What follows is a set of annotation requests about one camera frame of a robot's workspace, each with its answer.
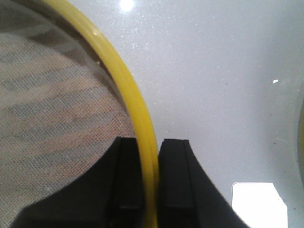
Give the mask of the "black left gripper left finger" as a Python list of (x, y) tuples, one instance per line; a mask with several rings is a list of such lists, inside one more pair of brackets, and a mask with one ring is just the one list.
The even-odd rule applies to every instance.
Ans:
[(18, 214), (13, 228), (141, 228), (144, 190), (135, 138), (117, 137), (83, 175)]

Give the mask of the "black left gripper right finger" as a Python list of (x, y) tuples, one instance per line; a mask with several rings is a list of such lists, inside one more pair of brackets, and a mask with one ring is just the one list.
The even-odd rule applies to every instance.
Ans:
[(202, 169), (188, 140), (165, 139), (159, 168), (159, 227), (247, 227)]

